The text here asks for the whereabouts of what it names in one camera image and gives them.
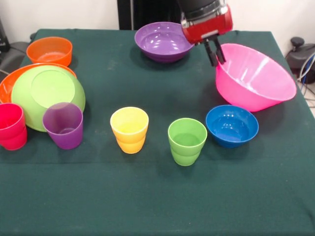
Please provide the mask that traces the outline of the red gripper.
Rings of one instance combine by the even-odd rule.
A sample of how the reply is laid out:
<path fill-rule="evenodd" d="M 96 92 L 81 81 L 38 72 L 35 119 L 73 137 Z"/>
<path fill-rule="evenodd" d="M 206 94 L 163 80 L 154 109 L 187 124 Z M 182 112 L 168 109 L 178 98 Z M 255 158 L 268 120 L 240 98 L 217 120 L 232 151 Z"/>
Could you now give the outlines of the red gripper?
<path fill-rule="evenodd" d="M 198 44 L 214 35 L 222 35 L 231 31 L 233 20 L 231 9 L 228 4 L 223 4 L 212 15 L 196 21 L 182 20 L 182 31 L 191 44 Z M 217 66 L 217 58 L 220 64 L 226 62 L 224 53 L 218 37 L 215 36 L 213 42 L 216 46 L 216 54 L 211 50 L 209 41 L 204 41 L 205 50 L 212 66 Z"/>

